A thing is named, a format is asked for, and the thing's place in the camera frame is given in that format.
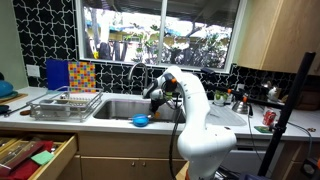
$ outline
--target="open drawer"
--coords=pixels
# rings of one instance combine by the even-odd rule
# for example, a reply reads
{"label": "open drawer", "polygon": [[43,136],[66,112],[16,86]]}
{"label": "open drawer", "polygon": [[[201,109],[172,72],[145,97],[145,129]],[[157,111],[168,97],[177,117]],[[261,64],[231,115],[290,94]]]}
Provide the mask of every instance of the open drawer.
{"label": "open drawer", "polygon": [[30,180],[54,180],[60,175],[69,161],[77,152],[77,140],[74,135],[52,135],[52,134],[28,134],[26,137],[16,141],[10,147],[0,152],[0,158],[4,155],[8,155],[12,152],[12,149],[17,149],[17,147],[25,148],[28,151],[29,147],[35,148],[35,143],[38,140],[53,141],[53,147],[55,151],[53,152],[54,157],[45,165],[40,166],[30,177]]}
{"label": "open drawer", "polygon": [[7,147],[9,147],[11,144],[16,142],[17,140],[18,138],[0,136],[0,152],[5,150]]}

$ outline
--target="black stand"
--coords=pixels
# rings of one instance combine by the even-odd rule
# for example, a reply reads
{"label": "black stand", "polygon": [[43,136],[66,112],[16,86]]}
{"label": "black stand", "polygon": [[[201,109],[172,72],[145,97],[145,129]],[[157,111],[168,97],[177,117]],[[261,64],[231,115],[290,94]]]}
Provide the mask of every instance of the black stand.
{"label": "black stand", "polygon": [[280,142],[280,139],[282,137],[282,134],[286,130],[286,125],[288,123],[288,120],[290,118],[292,109],[294,108],[296,102],[297,102],[297,97],[299,97],[302,86],[306,80],[306,77],[308,75],[308,71],[310,69],[310,66],[313,62],[313,59],[315,57],[316,53],[305,53],[302,63],[300,65],[300,68],[298,70],[297,76],[294,79],[293,85],[290,89],[289,96],[287,99],[286,104],[282,108],[281,115],[279,118],[278,123],[275,125],[275,130],[272,136],[272,139],[270,141],[269,147],[266,151],[266,154],[263,158],[262,164],[260,166],[258,176],[265,176],[270,163],[272,161],[272,158],[274,156],[274,153],[278,147],[278,144]]}

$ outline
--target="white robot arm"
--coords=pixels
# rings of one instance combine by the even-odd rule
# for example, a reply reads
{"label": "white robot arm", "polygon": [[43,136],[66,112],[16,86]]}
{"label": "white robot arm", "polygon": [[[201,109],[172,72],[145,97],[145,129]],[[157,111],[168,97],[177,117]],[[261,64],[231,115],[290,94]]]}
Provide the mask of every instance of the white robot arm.
{"label": "white robot arm", "polygon": [[177,66],[170,66],[143,91],[144,98],[151,98],[150,110],[155,113],[177,86],[183,97],[186,118],[185,128],[178,138],[178,150],[190,163],[188,176],[191,180],[214,179],[216,170],[236,144],[236,137],[224,127],[206,125],[210,112],[206,92],[197,76],[183,73]]}

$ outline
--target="patterned tile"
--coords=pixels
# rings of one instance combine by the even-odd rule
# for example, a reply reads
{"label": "patterned tile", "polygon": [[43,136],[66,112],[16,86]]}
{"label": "patterned tile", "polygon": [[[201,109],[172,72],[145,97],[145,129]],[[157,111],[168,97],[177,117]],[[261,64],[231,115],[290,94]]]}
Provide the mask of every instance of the patterned tile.
{"label": "patterned tile", "polygon": [[[47,58],[69,61],[79,59],[75,0],[13,0],[13,6],[24,62],[40,66],[41,77],[28,77],[29,85],[46,87]],[[131,65],[94,63],[96,87],[110,93],[141,94],[146,73],[142,68],[135,70],[133,81],[129,83],[127,77]],[[164,68],[149,68],[148,83],[164,71]],[[194,73],[200,78],[210,99],[213,98],[213,85],[236,88],[237,84],[242,83],[246,84],[245,89],[253,97],[261,97],[265,94],[265,89],[260,84],[267,80],[282,88],[282,95],[287,94],[295,77],[294,74],[258,71],[235,64],[231,65],[230,74],[217,73],[216,78],[210,80],[206,80],[199,71],[183,71]],[[319,77],[311,77],[308,82],[319,82]]]}

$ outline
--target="soda can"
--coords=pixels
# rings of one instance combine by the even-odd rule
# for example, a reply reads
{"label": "soda can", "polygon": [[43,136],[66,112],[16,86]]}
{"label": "soda can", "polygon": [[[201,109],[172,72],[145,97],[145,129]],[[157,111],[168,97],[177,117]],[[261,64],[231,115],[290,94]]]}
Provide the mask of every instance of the soda can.
{"label": "soda can", "polygon": [[274,119],[276,118],[277,114],[272,110],[268,110],[263,117],[262,124],[266,126],[270,126],[273,123]]}

